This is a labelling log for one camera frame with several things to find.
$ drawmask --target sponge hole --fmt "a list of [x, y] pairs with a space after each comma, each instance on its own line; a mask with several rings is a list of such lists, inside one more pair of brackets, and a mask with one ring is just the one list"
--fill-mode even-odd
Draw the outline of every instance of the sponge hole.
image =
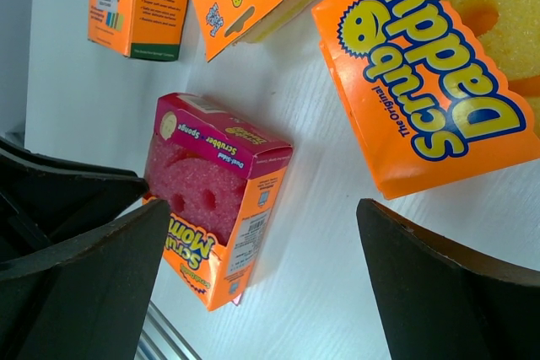
[[205, 190], [202, 192], [202, 203], [208, 210], [216, 209], [216, 196], [210, 190]]
[[489, 0], [472, 0], [462, 13], [462, 22], [477, 37], [490, 31], [498, 20], [497, 7]]
[[172, 200], [170, 201], [170, 208], [173, 212], [179, 214], [184, 211], [185, 207], [186, 201], [184, 200], [184, 197], [182, 197], [180, 194], [176, 194], [172, 197]]

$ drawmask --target pink and orange box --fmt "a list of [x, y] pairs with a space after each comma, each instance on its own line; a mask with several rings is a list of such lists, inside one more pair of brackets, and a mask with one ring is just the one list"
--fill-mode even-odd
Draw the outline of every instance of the pink and orange box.
[[[156, 137], [246, 179], [226, 244], [205, 228], [170, 215], [164, 258], [208, 310], [214, 310], [246, 289], [293, 147], [193, 94], [168, 94], [158, 100]], [[156, 198], [151, 193], [145, 203]]]
[[89, 0], [89, 40], [122, 55], [178, 59], [187, 0]]

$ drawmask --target tabletop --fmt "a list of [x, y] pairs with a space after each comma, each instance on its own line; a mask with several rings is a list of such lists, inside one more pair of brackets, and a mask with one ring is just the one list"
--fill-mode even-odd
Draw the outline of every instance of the tabletop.
[[88, 0], [33, 0], [26, 147], [140, 175], [162, 94], [189, 91], [294, 143], [240, 307], [208, 313], [162, 262], [152, 300], [205, 360], [386, 359], [359, 240], [362, 197], [438, 234], [540, 270], [540, 162], [393, 201], [375, 188], [318, 49], [309, 10], [210, 63], [190, 5], [178, 62], [126, 59], [86, 40]]

